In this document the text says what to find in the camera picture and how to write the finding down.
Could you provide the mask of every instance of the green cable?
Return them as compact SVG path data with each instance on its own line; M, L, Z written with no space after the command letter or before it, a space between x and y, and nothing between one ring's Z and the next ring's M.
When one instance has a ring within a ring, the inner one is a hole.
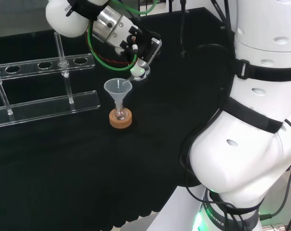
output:
M158 3L159 0L155 0L155 2L153 3L153 5L151 6L151 8L148 9L147 11L138 11L138 10L135 10L134 8L131 8L131 7L125 5L125 4L123 4L123 3L121 3L121 2L119 2L117 0L111 0L111 1L113 3L115 3L115 4L117 4L117 5L125 8L126 10L132 12L132 13L135 13L135 14L147 14L147 13L150 13L154 9L154 7L156 6L156 4Z
M123 67L123 68L116 68L116 67L113 67L113 66L109 66L108 64L105 64L96 54L95 52L93 51L93 47L92 47L92 44L91 44L91 34L92 34L92 30L91 28L93 27L93 22L89 23L89 26L88 26L88 44L90 46L90 50L94 56L94 58L101 64L103 65L104 67L110 69L110 70L113 70L113 71L126 71L126 70L129 70L131 69L134 65L135 65L135 62L137 60L137 55L134 56L134 59L132 61L132 63L129 65L129 66L126 66L126 67Z

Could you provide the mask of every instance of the test tube rack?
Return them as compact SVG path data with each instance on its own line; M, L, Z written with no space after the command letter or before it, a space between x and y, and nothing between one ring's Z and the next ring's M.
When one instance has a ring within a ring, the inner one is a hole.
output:
M100 107L95 90L73 94L69 80L71 71L95 67L92 54L64 56L60 34L55 32L54 37L59 57L0 64L0 97L4 105L0 107L0 127ZM53 73L61 73L63 76L67 95L18 104L9 103L3 81Z

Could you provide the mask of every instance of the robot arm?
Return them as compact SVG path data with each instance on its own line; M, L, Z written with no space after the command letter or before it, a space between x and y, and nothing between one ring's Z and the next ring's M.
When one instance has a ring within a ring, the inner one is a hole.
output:
M201 216L207 228L200 231L241 230L237 223L246 223L246 231L262 231L258 207L291 166L291 126L286 120L291 121L291 1L237 0L237 6L234 40L236 59L243 64L235 71L228 102L241 106L234 111L222 107L189 154L195 175L209 189L205 201L230 203L235 209L227 215L229 205L205 203ZM245 118L236 114L240 108ZM252 114L277 122L279 128L270 131L251 123L259 120Z
M89 21L93 21L95 38L115 47L118 55L130 58L138 55L131 79L145 79L150 73L149 65L161 48L160 35L141 30L108 3L109 0L49 0L46 18L53 29L70 38L82 35Z

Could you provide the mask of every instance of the black table surface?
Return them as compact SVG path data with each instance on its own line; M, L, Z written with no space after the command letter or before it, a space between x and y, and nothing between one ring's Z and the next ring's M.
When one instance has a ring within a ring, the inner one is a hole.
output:
M163 47L151 76L134 83L124 100L133 113L128 129L110 126L114 102L103 85L129 72L98 63L72 72L71 85L73 93L97 90L100 109L0 128L0 231L109 231L160 211L184 185L181 142L216 111L225 54L203 49L183 59L180 13L143 22L161 34ZM186 48L225 44L220 26L206 9L190 11ZM65 55L89 53L83 36L62 42ZM93 46L106 57L114 53L99 42ZM56 56L53 31L0 38L0 64ZM60 74L3 85L11 104L66 94ZM191 178L190 184L199 182Z

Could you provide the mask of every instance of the black strap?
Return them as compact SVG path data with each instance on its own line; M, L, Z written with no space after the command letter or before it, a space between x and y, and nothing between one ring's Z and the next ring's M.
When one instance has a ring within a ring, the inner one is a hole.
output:
M256 128L259 128L263 131L267 131L275 134L282 126L282 122L270 119L242 104L240 104L235 99L229 97L228 100L224 102L222 109L238 118L239 120L252 125Z
M291 68L269 68L251 65L247 60L233 62L234 74L241 79L257 79L270 82L291 81Z
M109 1L106 2L103 6L97 6L88 0L67 0L71 5L69 12L66 14L69 17L74 11L80 14L81 16L90 19L91 21L96 21L97 16L103 11L106 6L109 4Z
M219 194L217 193L214 193L212 191L210 191L210 198L213 200L213 201L217 201L217 202L222 202L222 199L221 197L219 196ZM251 207L251 208L231 208L231 207L228 207L226 205L222 205L222 204L216 204L224 213L228 213L228 214L231 214L231 215L243 215L243 214L247 214L247 213L251 213L255 210L257 210L263 200L257 204L256 206L254 207Z

